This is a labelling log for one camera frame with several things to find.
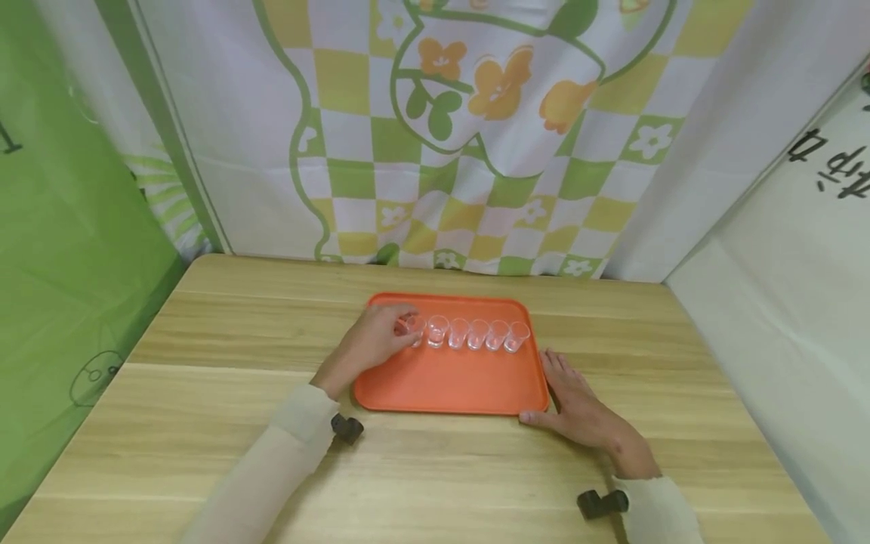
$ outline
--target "hand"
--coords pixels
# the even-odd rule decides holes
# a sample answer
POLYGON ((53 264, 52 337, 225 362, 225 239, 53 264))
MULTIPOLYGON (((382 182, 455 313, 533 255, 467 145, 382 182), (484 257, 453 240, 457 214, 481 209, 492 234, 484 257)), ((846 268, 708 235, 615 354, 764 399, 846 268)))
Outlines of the hand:
POLYGON ((620 478, 659 477, 661 471, 644 437, 595 396, 565 355, 549 348, 539 354, 558 412, 523 412, 520 422, 550 429, 581 446, 604 450, 620 478))
POLYGON ((363 371, 384 363, 420 338, 421 332, 408 334, 398 323, 417 313, 410 304, 367 306, 320 365, 311 384, 335 400, 363 371))

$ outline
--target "white wall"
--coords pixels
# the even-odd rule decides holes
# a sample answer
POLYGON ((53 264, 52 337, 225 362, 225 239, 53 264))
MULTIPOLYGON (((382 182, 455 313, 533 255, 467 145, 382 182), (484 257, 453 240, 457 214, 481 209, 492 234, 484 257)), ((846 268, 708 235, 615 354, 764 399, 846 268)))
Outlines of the white wall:
MULTIPOLYGON (((816 125, 829 141, 777 166, 667 282, 837 543, 870 535, 870 191, 838 198, 859 174, 816 172, 870 147, 869 104, 848 87, 816 125)), ((870 187, 870 149, 859 160, 870 187)))
POLYGON ((755 0, 605 277, 660 282, 870 52, 868 0, 755 0))

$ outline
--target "green checkered pattern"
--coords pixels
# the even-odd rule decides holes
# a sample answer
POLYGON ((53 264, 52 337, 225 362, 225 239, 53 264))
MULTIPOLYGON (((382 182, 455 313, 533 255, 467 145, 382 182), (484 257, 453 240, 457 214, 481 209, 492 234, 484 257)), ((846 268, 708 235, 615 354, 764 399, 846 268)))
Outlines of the green checkered pattern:
POLYGON ((581 278, 603 271, 750 5, 679 3, 662 38, 594 92, 544 171, 507 178, 478 138, 440 153, 396 117, 391 71, 413 26, 399 0, 262 1, 311 95, 296 156, 329 230, 319 259, 581 278))

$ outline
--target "white flower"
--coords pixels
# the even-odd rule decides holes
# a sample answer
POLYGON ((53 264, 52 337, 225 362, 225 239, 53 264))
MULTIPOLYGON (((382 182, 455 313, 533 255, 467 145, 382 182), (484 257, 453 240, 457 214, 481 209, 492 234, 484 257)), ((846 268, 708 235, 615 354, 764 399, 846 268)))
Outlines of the white flower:
POLYGON ((306 126, 302 131, 302 138, 299 139, 299 152, 308 152, 308 144, 318 136, 318 131, 313 126, 306 126))
POLYGON ((547 210, 541 205, 541 199, 537 198, 523 206, 521 213, 523 214, 523 221, 527 225, 532 225, 538 218, 544 217, 547 214, 547 210))
POLYGON ((442 265, 444 268, 459 268, 459 262, 456 260, 456 253, 441 252, 435 256, 435 264, 442 265))
POLYGON ((651 126, 642 126, 638 128, 639 138, 634 140, 628 149, 632 151, 640 151, 646 160, 656 156, 656 153, 665 149, 673 141, 671 139, 670 124, 663 124, 658 128, 651 126))
POLYGON ((398 49, 405 37, 411 33, 411 16, 399 0, 378 0, 378 11, 381 16, 378 37, 392 40, 392 44, 398 49))
POLYGON ((587 260, 569 260, 565 267, 565 273, 571 276, 582 276, 585 272, 591 272, 592 265, 587 260))
POLYGON ((402 206, 396 206, 395 208, 382 208, 381 215, 384 216, 381 219, 381 226, 398 225, 402 222, 402 219, 405 218, 405 208, 402 206))

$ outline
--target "orange flower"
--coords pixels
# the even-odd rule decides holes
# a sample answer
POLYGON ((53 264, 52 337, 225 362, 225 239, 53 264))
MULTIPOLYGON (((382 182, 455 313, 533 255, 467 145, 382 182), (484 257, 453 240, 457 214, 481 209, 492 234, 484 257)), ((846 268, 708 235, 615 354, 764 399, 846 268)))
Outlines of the orange flower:
POLYGON ((476 93, 468 101, 468 111, 486 120, 508 119, 519 108, 523 84, 532 77, 532 47, 516 49, 502 71, 494 60, 487 59, 474 71, 476 93))
POLYGON ((567 79, 557 82, 541 100, 538 109, 538 114, 544 119, 544 128, 559 134, 568 132, 583 111, 586 100, 597 88, 597 81, 585 85, 567 79))
POLYGON ((417 46, 420 52, 420 69, 424 74, 441 75, 444 79, 459 79, 459 61, 465 56, 465 44, 453 42, 442 48, 438 40, 424 38, 417 46))

